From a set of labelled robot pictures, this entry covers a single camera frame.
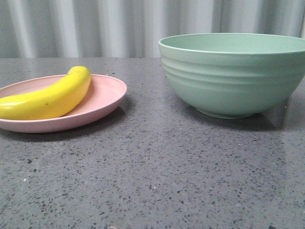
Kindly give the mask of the yellow banana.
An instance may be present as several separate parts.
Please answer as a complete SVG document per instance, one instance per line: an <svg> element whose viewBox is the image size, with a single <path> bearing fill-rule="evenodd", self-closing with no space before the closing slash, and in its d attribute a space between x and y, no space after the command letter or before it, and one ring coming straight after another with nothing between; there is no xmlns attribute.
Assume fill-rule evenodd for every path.
<svg viewBox="0 0 305 229"><path fill-rule="evenodd" d="M8 120L40 120L61 117L86 96L91 72L85 66L72 67L54 84L34 92L0 99L0 117Z"/></svg>

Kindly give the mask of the pink plate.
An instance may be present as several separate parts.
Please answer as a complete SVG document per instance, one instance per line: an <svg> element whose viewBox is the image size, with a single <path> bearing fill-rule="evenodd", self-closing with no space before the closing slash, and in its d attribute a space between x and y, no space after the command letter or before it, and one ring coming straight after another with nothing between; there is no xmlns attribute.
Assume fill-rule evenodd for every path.
<svg viewBox="0 0 305 229"><path fill-rule="evenodd" d="M20 133L49 133L95 122L113 112L127 92L126 84L114 77L93 74L85 98L71 112L53 119L0 120L0 128Z"/></svg>

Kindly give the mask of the green ribbed bowl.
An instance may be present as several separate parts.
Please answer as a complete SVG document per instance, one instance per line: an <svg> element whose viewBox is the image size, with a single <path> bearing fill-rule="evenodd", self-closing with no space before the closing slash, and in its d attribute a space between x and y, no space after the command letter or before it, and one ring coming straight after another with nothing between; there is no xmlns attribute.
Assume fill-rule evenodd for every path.
<svg viewBox="0 0 305 229"><path fill-rule="evenodd" d="M199 112L239 119L284 102L305 75L302 38L251 33L185 34L159 41L175 93Z"/></svg>

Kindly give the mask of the white curtain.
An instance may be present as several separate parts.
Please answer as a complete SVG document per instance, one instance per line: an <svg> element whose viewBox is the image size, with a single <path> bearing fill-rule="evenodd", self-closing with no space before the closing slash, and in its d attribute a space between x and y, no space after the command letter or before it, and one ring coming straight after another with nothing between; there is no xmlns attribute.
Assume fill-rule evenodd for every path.
<svg viewBox="0 0 305 229"><path fill-rule="evenodd" d="M2 58L159 57L193 33L305 35L302 0L3 0Z"/></svg>

